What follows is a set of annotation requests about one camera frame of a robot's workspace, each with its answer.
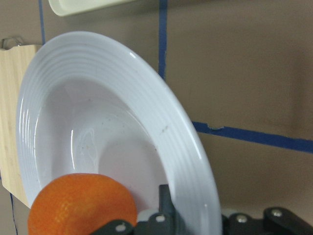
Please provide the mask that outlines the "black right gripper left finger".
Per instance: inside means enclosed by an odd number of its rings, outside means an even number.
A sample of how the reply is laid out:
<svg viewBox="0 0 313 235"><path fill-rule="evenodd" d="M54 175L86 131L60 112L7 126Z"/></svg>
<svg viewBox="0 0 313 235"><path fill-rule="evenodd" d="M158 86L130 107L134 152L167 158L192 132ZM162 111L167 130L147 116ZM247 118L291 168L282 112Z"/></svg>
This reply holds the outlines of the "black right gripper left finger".
<svg viewBox="0 0 313 235"><path fill-rule="evenodd" d="M191 235L183 218L176 210L168 185L158 187L158 212L146 221L139 221L135 226L125 220L113 220L96 231L93 235Z"/></svg>

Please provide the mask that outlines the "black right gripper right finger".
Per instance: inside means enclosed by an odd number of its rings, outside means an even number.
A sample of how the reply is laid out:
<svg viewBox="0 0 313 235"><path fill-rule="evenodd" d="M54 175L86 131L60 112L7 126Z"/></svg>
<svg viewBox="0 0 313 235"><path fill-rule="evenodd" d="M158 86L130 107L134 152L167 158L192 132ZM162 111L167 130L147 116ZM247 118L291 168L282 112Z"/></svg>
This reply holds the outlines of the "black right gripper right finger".
<svg viewBox="0 0 313 235"><path fill-rule="evenodd" d="M224 235L312 235L313 226L292 211L282 207L270 207L262 218L245 213L222 216Z"/></svg>

